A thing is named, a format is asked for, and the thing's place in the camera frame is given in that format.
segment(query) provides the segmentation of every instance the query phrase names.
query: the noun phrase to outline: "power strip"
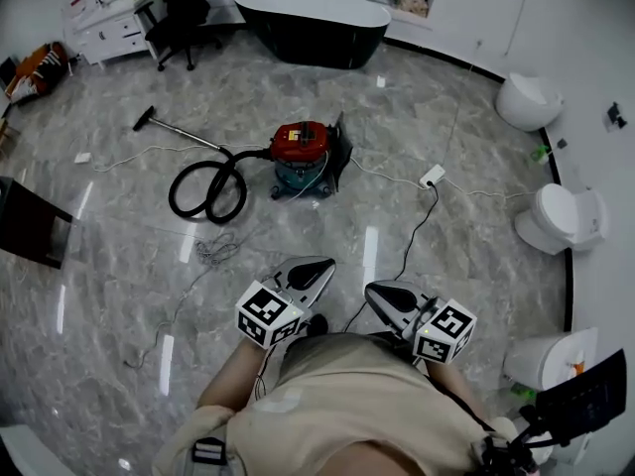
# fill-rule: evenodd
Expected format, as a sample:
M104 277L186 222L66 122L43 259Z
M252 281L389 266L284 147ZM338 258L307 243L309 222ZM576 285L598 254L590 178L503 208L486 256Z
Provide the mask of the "power strip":
M445 170L439 166L435 165L429 170L425 175L423 175L419 180L419 185L423 188L430 188L428 182L431 182L432 185L436 185L439 183L445 175Z

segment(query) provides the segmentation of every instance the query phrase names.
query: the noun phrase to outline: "black chair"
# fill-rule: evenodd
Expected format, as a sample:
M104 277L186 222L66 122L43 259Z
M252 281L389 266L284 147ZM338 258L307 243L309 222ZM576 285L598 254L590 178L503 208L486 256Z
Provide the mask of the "black chair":
M146 34L146 41L155 45L168 45L170 50L159 60L158 70L165 69L164 63L181 50L185 50L188 57L188 70L193 70L190 47L196 35L196 28L202 25L209 12L209 4L205 0L168 0L168 16L157 22L150 10L152 2L140 7L136 14L145 13L152 23L152 29ZM216 48L221 48L217 38L211 38Z

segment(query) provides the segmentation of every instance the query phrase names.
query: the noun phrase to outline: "gray marble tile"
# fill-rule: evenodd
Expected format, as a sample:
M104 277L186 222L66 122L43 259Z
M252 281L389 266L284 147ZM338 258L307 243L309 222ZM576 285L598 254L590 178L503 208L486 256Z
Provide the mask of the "gray marble tile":
M9 160L0 161L0 175L81 217L61 271L0 252L0 414L29 424L76 474L121 474L119 458L133 474L148 474L152 456L238 342L233 306L253 279L291 256L334 258L336 274L315 310L340 330L363 304L365 282L399 273L411 233L434 200L431 191L350 164L336 196L274 202L272 164L249 159L239 165L249 194L238 217L222 229L182 220L168 207L170 184L185 166L218 154L152 151L108 173L92 167L151 145L193 144L156 126L132 132L150 105L167 122L232 145L267 145L283 123L333 123L343 110L353 157L389 177L416 182L444 163L447 177L466 190L513 193L551 180L548 169L528 161L537 138L498 118L498 87L477 74L387 45L364 68L342 71L281 63L248 32L222 40L221 51L194 52L192 72L183 58L162 73L146 56L109 62L105 71L80 63L51 96L10 114L21 135ZM385 77L384 88L377 75ZM74 164L80 152L90 152L93 165ZM198 204L212 174L188 178L179 203ZM404 279L478 315L457 364L490 409L504 414L519 403L501 377L507 344L562 327L563 259L541 254L514 232L513 217L529 197L467 196L446 182L438 190L440 202L415 236ZM232 195L220 203L228 205ZM366 250L374 231L375 256ZM209 270L189 248L194 238L221 232L243 243ZM177 308L177 322L159 336L159 345L165 333L175 337L164 396L160 347L138 371L123 361L151 347L156 326ZM351 326L381 329L369 307ZM268 386L283 354L281 347L272 358Z

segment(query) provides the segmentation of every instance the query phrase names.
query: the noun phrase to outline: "vacuum wand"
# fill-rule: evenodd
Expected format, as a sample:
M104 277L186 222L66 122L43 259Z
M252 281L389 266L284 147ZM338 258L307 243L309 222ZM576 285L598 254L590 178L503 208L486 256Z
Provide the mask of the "vacuum wand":
M209 141L204 140L203 138L201 138L199 136L191 134L188 131L184 131L183 129L180 129L179 127L174 127L173 125L170 125L170 124L168 124L166 122L162 122L161 120L157 120L156 118L153 118L152 115L154 113L155 113L155 106L150 106L146 110L146 112L141 115L141 118L139 118L139 120L137 120L137 123L134 125L132 130L137 132L146 123L151 122L151 123L154 123L156 125L159 125L159 126L163 127L164 129L168 129L169 131L176 132L177 134L181 134L182 136L185 136L186 138L193 139L197 143L201 143L202 145L210 147L213 150L220 150L220 147L218 145L214 145L213 143L210 143Z

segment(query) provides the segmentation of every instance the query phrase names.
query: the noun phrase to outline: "freestanding bathtub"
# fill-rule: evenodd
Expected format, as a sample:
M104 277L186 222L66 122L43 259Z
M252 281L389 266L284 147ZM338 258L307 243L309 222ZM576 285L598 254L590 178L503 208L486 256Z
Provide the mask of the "freestanding bathtub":
M234 0L258 38L282 61L363 66L379 46L390 13L365 0Z

